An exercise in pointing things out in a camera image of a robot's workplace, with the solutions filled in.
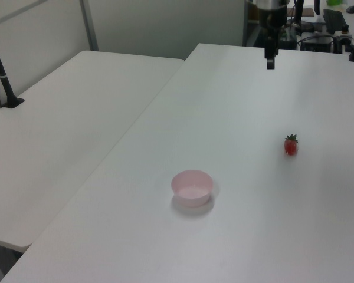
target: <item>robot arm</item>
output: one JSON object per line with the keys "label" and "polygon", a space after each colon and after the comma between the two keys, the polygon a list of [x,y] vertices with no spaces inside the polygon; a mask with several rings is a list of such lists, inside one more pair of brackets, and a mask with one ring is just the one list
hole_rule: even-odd
{"label": "robot arm", "polygon": [[257,6],[260,26],[267,31],[265,58],[267,68],[274,69],[275,57],[278,55],[278,41],[282,27],[287,23],[287,4],[290,0],[247,0]]}

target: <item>computer mouse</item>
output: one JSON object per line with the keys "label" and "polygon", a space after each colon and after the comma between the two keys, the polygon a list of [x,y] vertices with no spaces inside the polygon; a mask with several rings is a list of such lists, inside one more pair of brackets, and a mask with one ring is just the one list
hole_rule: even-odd
{"label": "computer mouse", "polygon": [[348,9],[346,9],[346,13],[354,14],[354,6],[350,6]]}

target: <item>green object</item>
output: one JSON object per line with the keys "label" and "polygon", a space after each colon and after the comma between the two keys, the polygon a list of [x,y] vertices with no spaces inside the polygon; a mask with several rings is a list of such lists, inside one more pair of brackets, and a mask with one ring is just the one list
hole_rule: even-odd
{"label": "green object", "polygon": [[326,0],[326,3],[328,6],[336,6],[336,5],[341,5],[342,0]]}

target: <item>strawberry leaves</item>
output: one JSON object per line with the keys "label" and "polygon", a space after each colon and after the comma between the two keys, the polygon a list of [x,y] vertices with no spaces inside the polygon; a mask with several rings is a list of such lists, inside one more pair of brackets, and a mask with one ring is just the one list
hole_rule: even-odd
{"label": "strawberry leaves", "polygon": [[296,143],[298,143],[297,139],[296,139],[296,134],[291,134],[290,136],[287,135],[287,137],[284,138],[285,140],[291,140],[294,141]]}

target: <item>black metal pole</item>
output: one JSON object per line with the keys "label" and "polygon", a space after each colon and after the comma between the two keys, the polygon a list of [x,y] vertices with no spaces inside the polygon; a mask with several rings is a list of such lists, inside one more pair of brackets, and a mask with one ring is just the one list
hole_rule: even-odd
{"label": "black metal pole", "polygon": [[22,102],[25,101],[24,99],[18,98],[14,95],[11,84],[9,83],[8,77],[6,76],[4,66],[1,63],[1,59],[0,59],[0,80],[7,97],[7,102],[3,105],[3,107],[15,108],[16,106],[20,105]]}

